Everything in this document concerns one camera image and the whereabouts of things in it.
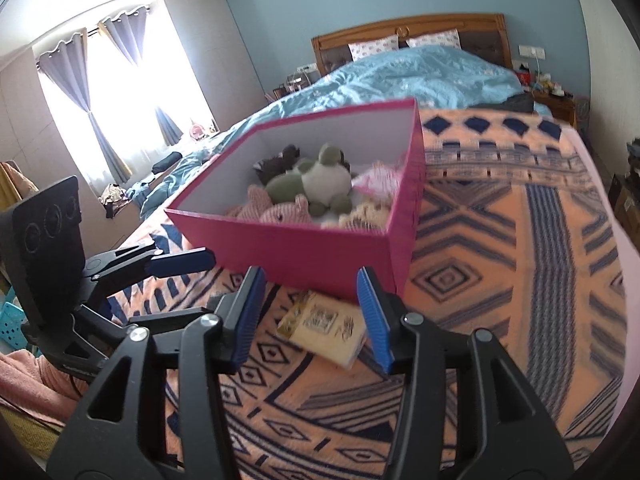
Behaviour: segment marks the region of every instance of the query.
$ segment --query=plush toy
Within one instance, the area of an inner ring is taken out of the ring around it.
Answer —
[[[241,220],[259,220],[267,209],[273,207],[269,193],[260,186],[251,184],[246,193],[249,197],[249,202],[233,208],[226,216],[233,216]]]
[[[323,222],[323,228],[383,231],[391,215],[391,209],[382,202],[367,200],[348,215],[340,215],[337,222]]]
[[[300,150],[293,144],[287,146],[282,152],[273,158],[265,158],[254,164],[255,173],[260,182],[266,186],[278,175],[293,169],[293,165],[300,157]]]
[[[371,168],[351,181],[354,190],[371,197],[377,202],[392,204],[400,189],[401,171],[382,162],[376,162]]]
[[[260,217],[262,223],[306,224],[311,222],[309,202],[304,195],[298,195],[295,202],[275,205]]]
[[[317,161],[302,160],[297,171],[277,176],[266,190],[274,204],[293,202],[306,196],[311,216],[322,216],[328,209],[336,214],[351,212],[351,174],[344,165],[344,154],[336,146],[325,144]]]

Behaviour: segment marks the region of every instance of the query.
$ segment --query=small book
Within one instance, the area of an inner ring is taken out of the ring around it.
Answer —
[[[309,352],[349,369],[367,338],[359,306],[308,291],[278,325],[278,333]]]

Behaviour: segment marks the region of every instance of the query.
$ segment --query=wall outlet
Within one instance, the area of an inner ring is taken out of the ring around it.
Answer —
[[[296,69],[296,72],[317,72],[318,64],[317,63],[309,63],[308,65],[299,66]]]
[[[541,46],[519,45],[520,55],[522,57],[533,57],[538,59],[546,59],[545,49]]]
[[[512,59],[511,63],[513,65],[514,70],[518,70],[521,65],[524,65],[525,68],[529,68],[529,61],[523,61],[521,59]]]

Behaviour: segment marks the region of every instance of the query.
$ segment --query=patterned blanket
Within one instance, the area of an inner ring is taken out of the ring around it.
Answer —
[[[448,330],[500,338],[579,466],[604,436],[622,381],[626,315],[616,243],[596,189],[557,124],[482,110],[422,113],[428,181],[404,300]],[[128,240],[190,248],[162,211]],[[110,299],[121,320],[235,290],[210,272],[145,280]],[[221,377],[249,478],[375,479],[402,393],[365,347],[345,371],[282,340],[297,291],[269,285],[249,360]],[[180,457],[177,377],[168,376],[169,448]],[[447,377],[444,465],[454,456],[455,374]]]

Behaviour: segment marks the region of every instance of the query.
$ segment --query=window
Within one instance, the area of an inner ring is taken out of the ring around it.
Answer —
[[[95,118],[133,173],[127,184],[147,176],[152,165],[168,153],[188,150],[191,121],[203,126],[212,122],[207,102],[162,2],[152,6],[146,20],[144,62],[140,69],[130,64],[109,38],[95,33],[88,38],[87,73]],[[48,77],[40,74],[40,81],[60,135],[82,175],[96,195],[100,195],[114,181],[89,119]],[[177,146],[164,143],[154,105],[161,106],[185,134]]]

